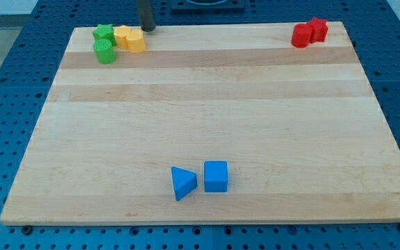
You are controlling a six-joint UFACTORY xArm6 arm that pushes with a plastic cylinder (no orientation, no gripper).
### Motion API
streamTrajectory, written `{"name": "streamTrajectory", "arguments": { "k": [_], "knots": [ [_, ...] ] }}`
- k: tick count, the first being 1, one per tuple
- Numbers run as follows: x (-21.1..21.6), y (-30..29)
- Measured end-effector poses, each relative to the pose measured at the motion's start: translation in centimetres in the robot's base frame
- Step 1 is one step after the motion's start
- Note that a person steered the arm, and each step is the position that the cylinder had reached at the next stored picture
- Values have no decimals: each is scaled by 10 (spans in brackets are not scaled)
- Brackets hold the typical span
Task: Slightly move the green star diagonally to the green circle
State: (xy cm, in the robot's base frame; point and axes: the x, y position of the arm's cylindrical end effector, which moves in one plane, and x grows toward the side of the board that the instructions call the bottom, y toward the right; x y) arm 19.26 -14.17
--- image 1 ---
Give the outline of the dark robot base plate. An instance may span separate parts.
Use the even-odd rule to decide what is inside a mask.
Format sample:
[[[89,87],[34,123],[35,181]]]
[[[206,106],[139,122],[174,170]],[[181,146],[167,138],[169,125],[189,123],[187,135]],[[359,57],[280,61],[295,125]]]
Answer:
[[[173,13],[216,10],[244,10],[244,0],[170,0]]]

